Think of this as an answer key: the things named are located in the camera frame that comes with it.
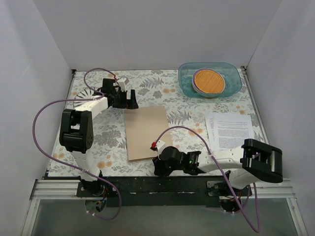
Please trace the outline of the brown cardboard folder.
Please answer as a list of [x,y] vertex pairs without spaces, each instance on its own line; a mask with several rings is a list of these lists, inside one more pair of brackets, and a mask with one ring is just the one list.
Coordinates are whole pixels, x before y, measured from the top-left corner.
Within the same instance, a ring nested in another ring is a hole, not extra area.
[[154,158],[157,152],[150,149],[168,125],[164,106],[141,107],[125,110],[126,148],[129,161]]

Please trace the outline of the printed paper sheet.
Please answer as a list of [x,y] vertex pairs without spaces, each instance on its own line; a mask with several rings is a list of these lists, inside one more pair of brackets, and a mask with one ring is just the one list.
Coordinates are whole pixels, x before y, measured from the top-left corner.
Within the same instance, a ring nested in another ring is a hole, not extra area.
[[240,146],[244,138],[235,114],[209,113],[205,116],[212,151]]
[[253,139],[252,119],[238,113],[214,114],[214,151],[233,149]]

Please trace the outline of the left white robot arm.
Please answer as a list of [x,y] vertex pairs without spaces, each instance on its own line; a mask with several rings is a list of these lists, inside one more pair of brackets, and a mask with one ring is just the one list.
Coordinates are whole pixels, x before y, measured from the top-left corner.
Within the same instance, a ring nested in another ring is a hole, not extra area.
[[62,113],[59,142],[74,157],[76,164],[82,169],[79,175],[84,190],[95,197],[105,191],[104,183],[96,177],[102,176],[101,170],[95,162],[91,147],[94,142],[93,119],[109,107],[118,109],[138,109],[135,90],[130,91],[127,98],[126,85],[128,78],[117,81],[104,78],[99,89],[91,90],[91,94],[84,97],[80,106],[65,109]]

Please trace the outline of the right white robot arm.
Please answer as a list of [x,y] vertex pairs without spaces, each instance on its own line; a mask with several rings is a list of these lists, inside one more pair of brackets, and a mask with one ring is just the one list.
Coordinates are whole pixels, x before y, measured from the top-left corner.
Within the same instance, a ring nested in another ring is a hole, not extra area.
[[154,174],[159,177],[167,177],[173,171],[183,171],[195,176],[225,169],[228,180],[211,187],[219,196],[238,194],[257,181],[283,181],[283,152],[254,139],[245,139],[244,144],[239,147],[213,154],[201,151],[181,152],[176,147],[167,146],[163,141],[153,142],[150,149],[157,152],[153,163]]

